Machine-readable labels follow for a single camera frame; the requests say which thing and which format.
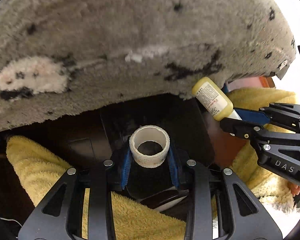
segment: gray fleece blanket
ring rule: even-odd
[[[115,102],[282,77],[296,53],[273,0],[1,0],[0,131]]]

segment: bottle label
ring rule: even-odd
[[[202,84],[195,97],[212,116],[220,113],[228,105],[228,102],[213,88],[212,85],[210,85],[209,82]]]

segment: yellow bottle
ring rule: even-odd
[[[233,110],[230,99],[210,78],[200,79],[192,88],[192,94],[215,120],[220,121],[225,117],[241,120],[240,116]]]

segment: white curved object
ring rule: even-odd
[[[138,151],[138,147],[144,142],[156,142],[162,147],[162,151],[156,155],[144,155]],[[146,125],[137,129],[130,137],[130,149],[136,163],[145,168],[160,166],[167,157],[170,147],[170,138],[165,130],[158,126]]]

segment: yellow towel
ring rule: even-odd
[[[275,89],[240,89],[229,95],[235,107],[257,110],[270,102],[295,103],[291,92]],[[282,129],[269,126],[268,129]],[[21,185],[36,206],[52,185],[70,167],[41,145],[23,136],[13,136],[7,144],[7,158]],[[287,181],[257,165],[257,156],[249,142],[241,149],[232,168],[264,202],[287,203],[292,195]],[[85,194],[82,236],[87,238],[88,199]],[[185,223],[112,193],[114,227],[118,240],[178,240],[184,238]]]

